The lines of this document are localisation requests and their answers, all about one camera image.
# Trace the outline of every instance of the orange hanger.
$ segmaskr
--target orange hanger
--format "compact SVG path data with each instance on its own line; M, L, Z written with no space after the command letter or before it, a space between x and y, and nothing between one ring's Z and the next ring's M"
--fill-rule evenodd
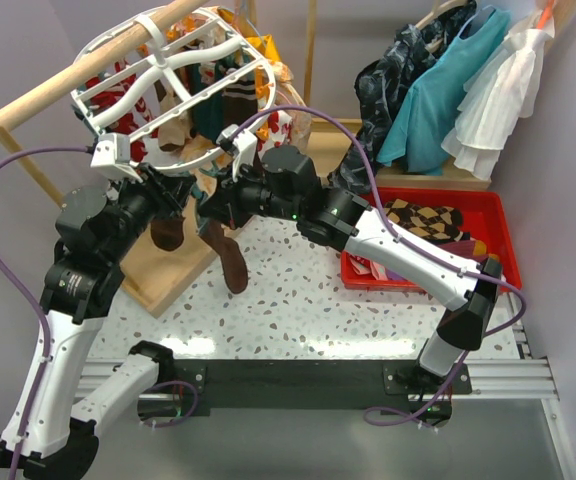
M544 8L539 22L537 22L537 28L542 30L546 26L546 22L552 18L552 9L555 6L555 0L548 0L548 5Z

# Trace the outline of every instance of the black garment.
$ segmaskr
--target black garment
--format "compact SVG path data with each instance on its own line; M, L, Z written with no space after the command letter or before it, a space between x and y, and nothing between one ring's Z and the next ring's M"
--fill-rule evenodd
M463 24L474 15L477 2L470 0L440 15L423 30L408 25L397 32L394 43L383 57L368 65L357 76L355 92L359 99L362 127L357 139L368 155L373 173L383 165L377 154L401 108L408 89L446 51ZM429 53L426 45L443 38L441 48ZM328 179L337 187L354 193L370 191L368 175L358 150L350 146L344 159Z

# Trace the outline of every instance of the red plastic tray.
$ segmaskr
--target red plastic tray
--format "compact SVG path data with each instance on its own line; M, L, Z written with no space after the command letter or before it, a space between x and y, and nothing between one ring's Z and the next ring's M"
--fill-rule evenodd
M464 217L464 224L459 228L484 242L488 247L488 253L498 255L508 283L521 288L521 276L512 249L506 216L501 199L496 193L380 188L379 195L384 204L400 198L425 207L447 206L459 209ZM367 195L365 198L374 205L372 195ZM370 275L357 275L346 252L341 254L341 281L346 288L355 290L423 291L419 286L406 280L376 280Z

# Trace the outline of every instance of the white dress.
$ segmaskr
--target white dress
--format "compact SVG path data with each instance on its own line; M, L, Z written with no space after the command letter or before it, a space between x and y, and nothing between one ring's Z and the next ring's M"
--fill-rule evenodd
M539 90L544 44L554 38L551 18L534 28L541 10L518 22L486 64L466 84L462 112L442 148L455 166L488 180L519 117L530 117Z

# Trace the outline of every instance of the terrazzo tabletop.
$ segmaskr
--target terrazzo tabletop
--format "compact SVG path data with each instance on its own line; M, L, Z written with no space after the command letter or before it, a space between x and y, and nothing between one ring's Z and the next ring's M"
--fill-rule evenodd
M304 240L292 223L256 218L237 241L250 275L244 293L229 293L219 259L159 318L119 291L89 357L121 359L150 340L176 358L416 358L444 310L427 294L345 289L339 254ZM489 328L511 316L504 295ZM512 329L470 358L518 359Z

